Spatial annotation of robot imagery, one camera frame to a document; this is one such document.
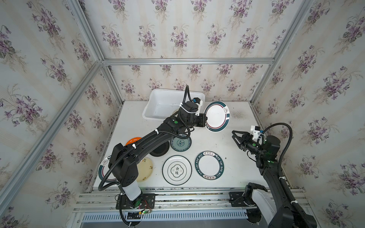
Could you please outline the white plate green red rim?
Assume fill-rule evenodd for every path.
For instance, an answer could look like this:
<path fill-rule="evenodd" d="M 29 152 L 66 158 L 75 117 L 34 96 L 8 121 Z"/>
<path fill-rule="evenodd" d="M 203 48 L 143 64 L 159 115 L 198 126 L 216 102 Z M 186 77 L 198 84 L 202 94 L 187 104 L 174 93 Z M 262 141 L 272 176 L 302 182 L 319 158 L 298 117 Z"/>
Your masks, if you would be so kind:
<path fill-rule="evenodd" d="M 230 110 L 222 101 L 213 101 L 204 110 L 207 117 L 205 127 L 210 132 L 220 132 L 224 130 L 230 120 Z"/>

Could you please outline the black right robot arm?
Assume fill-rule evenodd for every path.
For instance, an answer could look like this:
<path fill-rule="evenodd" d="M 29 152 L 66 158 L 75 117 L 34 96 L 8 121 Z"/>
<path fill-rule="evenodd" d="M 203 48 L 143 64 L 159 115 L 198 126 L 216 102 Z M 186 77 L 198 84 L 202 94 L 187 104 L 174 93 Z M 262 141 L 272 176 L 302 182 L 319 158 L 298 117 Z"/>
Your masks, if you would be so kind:
<path fill-rule="evenodd" d="M 306 214 L 291 192 L 276 159 L 280 140 L 272 135 L 263 143 L 254 141 L 249 132 L 232 131 L 238 148 L 255 155 L 256 166 L 269 186 L 273 200 L 267 198 L 267 190 L 259 184 L 249 183 L 243 194 L 246 204 L 258 207 L 269 228 L 316 228 L 313 216 Z"/>

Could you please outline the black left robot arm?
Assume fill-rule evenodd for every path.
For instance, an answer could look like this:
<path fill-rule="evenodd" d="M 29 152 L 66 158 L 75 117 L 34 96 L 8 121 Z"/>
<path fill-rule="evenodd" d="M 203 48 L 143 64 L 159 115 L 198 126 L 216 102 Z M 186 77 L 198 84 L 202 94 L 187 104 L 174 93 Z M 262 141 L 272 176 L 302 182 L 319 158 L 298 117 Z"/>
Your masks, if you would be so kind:
<path fill-rule="evenodd" d="M 137 142 L 123 146 L 117 144 L 109 160 L 109 170 L 98 186 L 103 191 L 113 185 L 120 189 L 133 207 L 137 207 L 143 198 L 143 193 L 136 181 L 138 177 L 137 165 L 141 160 L 164 143 L 174 139 L 188 139 L 191 128 L 204 127 L 206 114 L 200 113 L 201 99 L 195 97 L 183 101 L 177 112 L 167 117 L 155 130 Z"/>

